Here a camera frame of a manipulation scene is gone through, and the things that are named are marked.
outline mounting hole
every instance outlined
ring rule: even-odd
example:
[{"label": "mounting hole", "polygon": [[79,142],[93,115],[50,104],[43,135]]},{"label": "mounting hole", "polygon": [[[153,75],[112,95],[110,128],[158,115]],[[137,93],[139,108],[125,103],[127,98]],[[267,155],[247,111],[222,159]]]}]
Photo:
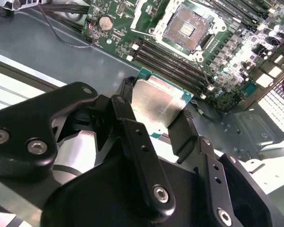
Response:
[{"label": "mounting hole", "polygon": [[213,165],[213,167],[214,167],[215,170],[219,170],[218,166]]},{"label": "mounting hole", "polygon": [[139,129],[136,130],[136,133],[137,133],[139,136],[142,136],[142,132],[141,132]]},{"label": "mounting hole", "polygon": [[86,92],[87,94],[93,93],[93,92],[92,92],[89,88],[87,88],[87,87],[84,87],[84,88],[83,88],[83,91]]},{"label": "mounting hole", "polygon": [[120,103],[125,103],[125,100],[121,96],[118,96],[117,99]]},{"label": "mounting hole", "polygon": [[141,146],[141,150],[144,152],[149,152],[147,146],[144,146],[144,145]]},{"label": "mounting hole", "polygon": [[217,183],[222,183],[222,181],[218,177],[215,177],[215,179]]}]

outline motherboard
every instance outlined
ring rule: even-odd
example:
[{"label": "motherboard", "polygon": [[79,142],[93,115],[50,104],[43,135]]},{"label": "motherboard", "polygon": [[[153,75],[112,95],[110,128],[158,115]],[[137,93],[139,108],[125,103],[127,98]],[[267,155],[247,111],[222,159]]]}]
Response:
[{"label": "motherboard", "polygon": [[284,0],[92,0],[82,36],[223,112],[284,77]]}]

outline black wire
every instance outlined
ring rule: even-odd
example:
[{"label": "black wire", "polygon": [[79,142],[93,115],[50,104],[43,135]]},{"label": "black wire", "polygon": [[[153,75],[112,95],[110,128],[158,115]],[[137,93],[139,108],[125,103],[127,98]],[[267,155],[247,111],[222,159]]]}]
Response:
[{"label": "black wire", "polygon": [[190,104],[198,111],[198,113],[201,115],[201,116],[203,116],[204,118],[206,118],[206,119],[208,119],[208,120],[210,120],[210,121],[212,121],[212,122],[220,122],[221,120],[220,119],[215,119],[215,118],[212,118],[212,117],[210,117],[210,116],[208,116],[208,115],[206,115],[200,108],[199,108],[199,105],[198,105],[198,103],[195,101],[195,100],[190,100]]},{"label": "black wire", "polygon": [[92,40],[91,44],[89,44],[89,45],[84,45],[84,46],[82,46],[82,45],[73,45],[73,44],[70,44],[70,43],[64,41],[63,39],[61,39],[61,38],[58,36],[58,34],[56,33],[55,29],[53,28],[51,22],[49,21],[47,15],[44,13],[44,11],[43,11],[43,9],[42,9],[42,7],[41,7],[40,4],[38,4],[38,7],[39,7],[40,12],[42,13],[44,19],[45,19],[46,22],[48,23],[49,27],[51,28],[51,30],[53,31],[53,33],[55,34],[55,36],[57,37],[57,39],[58,39],[61,43],[65,44],[65,45],[68,45],[68,46],[71,46],[71,47],[80,48],[80,49],[90,48],[92,45],[94,45],[94,43],[95,43],[95,41],[96,41],[94,35],[93,35],[93,40]]},{"label": "black wire", "polygon": [[43,9],[86,9],[89,10],[89,6],[81,6],[81,5],[71,5],[71,4],[43,4]]},{"label": "black wire", "polygon": [[88,14],[88,10],[81,9],[45,9],[45,11],[51,12],[64,12],[64,13],[76,13],[76,14]]}]

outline ventilation grille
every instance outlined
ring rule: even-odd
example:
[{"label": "ventilation grille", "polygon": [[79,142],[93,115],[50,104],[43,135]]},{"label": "ventilation grille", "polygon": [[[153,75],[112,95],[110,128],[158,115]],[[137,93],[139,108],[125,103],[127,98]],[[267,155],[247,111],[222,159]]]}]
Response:
[{"label": "ventilation grille", "polygon": [[259,101],[259,105],[284,132],[284,92],[282,90],[282,82],[278,83],[264,96]]}]

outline ram slot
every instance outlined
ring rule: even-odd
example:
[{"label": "ram slot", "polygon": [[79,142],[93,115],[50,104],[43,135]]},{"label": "ram slot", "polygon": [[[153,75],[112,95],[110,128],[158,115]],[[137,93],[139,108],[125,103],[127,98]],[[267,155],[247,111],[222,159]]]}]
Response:
[{"label": "ram slot", "polygon": [[166,68],[160,66],[159,64],[157,64],[156,62],[149,60],[141,55],[136,55],[135,56],[135,60],[139,61],[141,63],[143,63],[144,65],[156,70],[157,72],[159,72],[160,74],[162,74],[162,76],[168,78],[168,79],[172,79],[173,81],[183,84],[186,87],[190,87],[191,89],[194,89],[196,91],[202,91],[202,88],[199,87],[198,85],[190,82],[189,80],[179,77],[178,75],[176,75],[175,73],[167,70]]},{"label": "ram slot", "polygon": [[217,7],[219,10],[223,11],[225,14],[227,15],[230,14],[233,17],[239,19],[241,21],[240,24],[243,25],[246,29],[253,30],[253,28],[257,27],[250,17],[247,18],[244,15],[239,14],[237,10],[229,6],[229,4],[224,4],[225,5],[224,6],[224,5],[221,5],[221,3],[223,4],[224,2],[217,2],[215,0],[210,1],[210,3],[214,5],[215,7]]},{"label": "ram slot", "polygon": [[186,63],[185,61],[180,60],[179,58],[175,57],[174,55],[168,53],[167,51],[163,50],[162,48],[154,45],[153,43],[142,39],[142,44],[141,47],[143,48],[144,46],[148,46],[150,48],[152,48],[153,50],[156,50],[158,53],[160,53],[161,55],[167,56],[170,59],[172,59],[173,61],[175,61],[177,64],[181,64],[184,67],[190,69],[191,71],[195,72],[197,75],[203,75],[202,72],[198,69],[196,69],[195,67],[193,67],[192,65],[190,65],[189,63]]},{"label": "ram slot", "polygon": [[143,50],[140,50],[138,52],[138,54],[140,56],[143,56],[153,62],[156,62],[158,65],[164,67],[165,69],[173,72],[174,74],[178,75],[179,77],[182,77],[182,78],[185,78],[186,80],[190,81],[191,83],[194,83],[200,87],[205,87],[205,83],[199,81],[198,79],[194,78],[194,77],[191,77],[189,76],[188,74],[186,74],[185,72],[183,71],[180,71],[179,69],[173,67],[172,65],[170,65],[168,62],[165,62],[165,61],[160,61],[160,59],[156,59],[153,57],[153,55],[143,51]]},{"label": "ram slot", "polygon": [[253,23],[253,20],[255,20],[254,18],[252,18],[250,15],[247,15],[245,12],[241,11],[239,8],[237,8],[236,6],[234,6],[232,3],[228,2],[227,0],[219,0],[219,1],[216,1],[216,0],[213,0],[215,1],[216,3],[222,3],[225,5],[225,7],[232,11],[233,13],[235,13],[237,16],[240,16],[242,19],[245,19],[247,21],[250,21],[250,23],[254,24]]},{"label": "ram slot", "polygon": [[139,51],[148,52],[149,54],[152,54],[154,56],[154,58],[159,58],[162,61],[165,61],[168,64],[171,64],[173,67],[178,68],[179,70],[187,73],[188,75],[191,75],[191,76],[195,77],[196,79],[202,81],[203,83],[206,82],[206,79],[205,79],[204,75],[200,75],[198,72],[195,72],[195,71],[191,70],[190,68],[186,67],[185,65],[183,65],[179,61],[175,61],[175,60],[169,58],[168,56],[166,56],[164,54],[160,54],[158,52],[155,52],[154,49],[149,47],[149,46],[142,45],[142,47],[141,47],[141,49]]},{"label": "ram slot", "polygon": [[233,6],[236,6],[237,8],[240,8],[241,10],[245,11],[246,13],[251,14],[255,19],[260,20],[264,14],[262,12],[257,11],[256,8],[252,8],[250,5],[248,5],[246,2],[243,0],[228,0],[228,2],[232,3]]}]

